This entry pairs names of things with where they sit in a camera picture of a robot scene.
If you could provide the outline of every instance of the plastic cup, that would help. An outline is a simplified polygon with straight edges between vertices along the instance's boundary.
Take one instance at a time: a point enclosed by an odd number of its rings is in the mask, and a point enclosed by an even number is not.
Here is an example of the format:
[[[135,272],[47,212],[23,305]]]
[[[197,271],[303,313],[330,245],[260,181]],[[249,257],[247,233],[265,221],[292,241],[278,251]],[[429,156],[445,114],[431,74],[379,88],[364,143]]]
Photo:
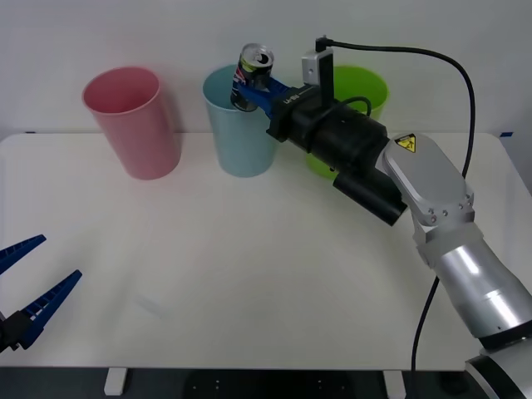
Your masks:
[[[229,65],[211,73],[203,95],[220,167],[233,176],[252,177],[271,166],[276,142],[266,133],[269,119],[262,110],[242,112],[231,104],[235,68]]]
[[[375,72],[360,66],[335,66],[334,98],[343,101],[354,96],[365,96],[372,103],[370,117],[378,121],[387,102],[389,90],[386,82]],[[349,106],[362,113],[367,112],[364,102],[353,102]],[[318,175],[335,179],[338,174],[312,154],[307,154],[306,161],[308,167]]]
[[[83,102],[131,177],[157,179],[177,166],[180,146],[155,73],[137,66],[104,72],[86,86]]]

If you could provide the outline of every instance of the green cup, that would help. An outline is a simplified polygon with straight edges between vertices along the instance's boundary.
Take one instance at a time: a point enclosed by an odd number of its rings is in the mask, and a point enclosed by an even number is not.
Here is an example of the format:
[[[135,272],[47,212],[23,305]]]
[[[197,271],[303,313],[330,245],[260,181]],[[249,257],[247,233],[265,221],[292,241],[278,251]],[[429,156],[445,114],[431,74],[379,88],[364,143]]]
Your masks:
[[[340,65],[334,67],[334,98],[339,101],[349,97],[364,96],[372,103],[371,118],[378,121],[382,108],[386,104],[389,91],[386,82],[375,72],[360,66]],[[367,112],[364,102],[357,101],[349,105],[362,113]],[[307,154],[307,165],[315,173],[328,179],[335,179],[338,172],[316,158]]]

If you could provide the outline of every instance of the yellow warning label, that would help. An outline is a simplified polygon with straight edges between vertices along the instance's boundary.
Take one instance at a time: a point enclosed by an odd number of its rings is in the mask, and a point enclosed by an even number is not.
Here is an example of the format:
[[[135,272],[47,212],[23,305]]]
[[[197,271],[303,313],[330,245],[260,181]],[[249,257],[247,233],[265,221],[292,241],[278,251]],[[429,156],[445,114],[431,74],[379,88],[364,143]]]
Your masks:
[[[406,148],[410,152],[416,152],[416,136],[405,135],[396,139],[396,143],[402,148]]]

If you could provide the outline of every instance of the can lid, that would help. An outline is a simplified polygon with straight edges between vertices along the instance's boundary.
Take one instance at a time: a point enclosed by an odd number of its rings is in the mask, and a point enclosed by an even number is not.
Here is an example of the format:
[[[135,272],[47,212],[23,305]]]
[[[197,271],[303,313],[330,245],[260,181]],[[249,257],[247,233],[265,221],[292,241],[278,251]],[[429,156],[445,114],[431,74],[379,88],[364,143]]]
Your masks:
[[[242,49],[242,58],[253,67],[265,68],[273,65],[273,52],[258,43],[249,43]]]

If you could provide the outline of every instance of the soda can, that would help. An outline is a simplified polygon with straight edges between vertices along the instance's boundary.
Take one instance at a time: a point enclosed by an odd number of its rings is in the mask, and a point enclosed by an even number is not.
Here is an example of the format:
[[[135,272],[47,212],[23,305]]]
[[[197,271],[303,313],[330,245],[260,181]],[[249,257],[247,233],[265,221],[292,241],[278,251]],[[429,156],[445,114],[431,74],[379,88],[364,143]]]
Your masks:
[[[231,90],[231,103],[244,112],[257,109],[255,104],[247,101],[239,92],[239,84],[252,87],[257,90],[265,90],[272,73],[273,53],[258,43],[246,44],[240,53],[239,63],[233,76],[233,88]]]

